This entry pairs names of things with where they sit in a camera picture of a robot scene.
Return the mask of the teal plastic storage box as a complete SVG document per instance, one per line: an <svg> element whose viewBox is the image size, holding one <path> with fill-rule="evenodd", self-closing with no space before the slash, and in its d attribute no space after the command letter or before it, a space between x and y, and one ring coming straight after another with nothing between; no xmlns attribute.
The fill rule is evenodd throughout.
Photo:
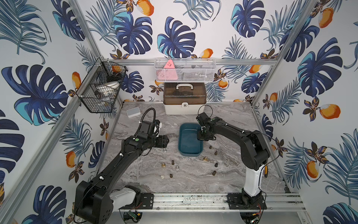
<svg viewBox="0 0 358 224"><path fill-rule="evenodd" d="M198 157L202 153L204 144L197 138L200 130L201 126L196 123L184 123L180 126L178 151L182 156Z"/></svg>

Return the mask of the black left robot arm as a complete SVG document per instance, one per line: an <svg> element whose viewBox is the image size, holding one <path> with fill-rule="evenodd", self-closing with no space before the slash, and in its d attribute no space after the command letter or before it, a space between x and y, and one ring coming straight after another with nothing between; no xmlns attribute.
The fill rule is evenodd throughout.
<svg viewBox="0 0 358 224"><path fill-rule="evenodd" d="M169 143L167 135L159 135L161 122L153 118L139 122L134 135L121 143L117 156L90 181L82 181L76 189L74 217L92 224L105 224L114 210L134 202L137 192L131 188L123 188L112 194L114 185L120 177L136 161L144 151L153 148L166 148Z"/></svg>

